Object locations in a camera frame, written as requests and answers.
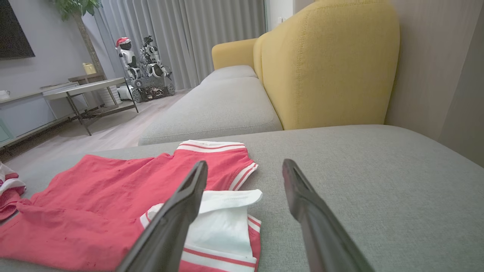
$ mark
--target gray sofa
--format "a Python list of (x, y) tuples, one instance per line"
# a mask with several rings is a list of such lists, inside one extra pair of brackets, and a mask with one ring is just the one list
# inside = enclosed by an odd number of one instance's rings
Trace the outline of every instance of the gray sofa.
[(282, 130), (264, 87), (247, 65), (215, 70), (139, 138), (138, 145)]
[[(295, 160), (376, 271), (484, 271), (484, 168), (418, 133), (355, 125), (227, 136), (260, 166), (241, 190), (262, 221), (260, 272), (308, 271), (301, 228), (289, 213), (282, 161)], [(93, 154), (133, 159), (173, 153), (179, 142)], [(25, 197), (83, 155), (31, 166)], [(3, 272), (52, 271), (0, 259)]]

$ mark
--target yellow cushion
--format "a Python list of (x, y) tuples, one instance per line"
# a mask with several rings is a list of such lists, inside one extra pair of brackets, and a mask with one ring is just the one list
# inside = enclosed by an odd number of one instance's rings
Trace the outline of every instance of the yellow cushion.
[(399, 37), (385, 0), (320, 0), (264, 35), (263, 84), (284, 129), (383, 124)]
[(223, 43), (212, 48), (212, 60), (215, 70), (235, 66), (249, 65), (254, 68), (254, 43), (256, 39)]

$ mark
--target red shirt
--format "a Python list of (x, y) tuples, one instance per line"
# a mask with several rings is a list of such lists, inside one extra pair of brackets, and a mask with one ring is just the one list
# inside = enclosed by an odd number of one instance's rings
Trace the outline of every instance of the red shirt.
[[(206, 190), (238, 190), (257, 168), (245, 146), (233, 142), (185, 141), (173, 155), (145, 159), (86, 155), (44, 191), (17, 203), (19, 214), (0, 227), (0, 257), (114, 270), (144, 229), (140, 216), (165, 203), (200, 160), (209, 167)], [(256, 244), (259, 259), (258, 237)]]

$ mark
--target potted plant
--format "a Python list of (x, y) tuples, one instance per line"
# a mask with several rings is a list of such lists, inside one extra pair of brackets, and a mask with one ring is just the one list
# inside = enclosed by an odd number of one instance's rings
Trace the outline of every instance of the potted plant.
[(98, 73), (104, 75), (103, 67), (99, 62), (96, 50), (92, 44), (91, 38), (86, 31), (86, 25), (82, 21), (82, 17), (88, 12), (94, 15), (95, 8), (101, 7), (101, 0), (50, 0), (56, 6), (63, 21), (68, 20), (71, 16), (77, 23), (77, 27), (81, 32), (82, 39), (86, 44), (86, 48), (91, 56), (92, 64)]

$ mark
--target sofa cushion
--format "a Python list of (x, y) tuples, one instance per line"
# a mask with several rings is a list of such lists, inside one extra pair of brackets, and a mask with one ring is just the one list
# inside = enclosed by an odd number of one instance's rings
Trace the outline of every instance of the sofa cushion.
[(315, 1), (254, 47), (284, 129), (383, 124), (400, 46), (391, 2)]
[[(292, 158), (375, 271), (484, 271), (484, 169), (418, 133), (357, 125), (237, 135), (259, 164), (241, 190), (260, 189), (249, 214), (262, 221), (258, 271), (308, 271), (300, 225), (287, 206), (282, 161)], [(134, 159), (179, 143), (93, 154)], [(25, 197), (44, 190), (83, 155), (19, 172)], [(0, 259), (3, 272), (50, 271)]]
[(215, 80), (241, 78), (241, 77), (256, 77), (257, 75), (249, 65), (236, 65), (217, 69), (208, 75), (201, 84), (213, 82)]
[(139, 145), (282, 130), (256, 77), (200, 84), (160, 114)]

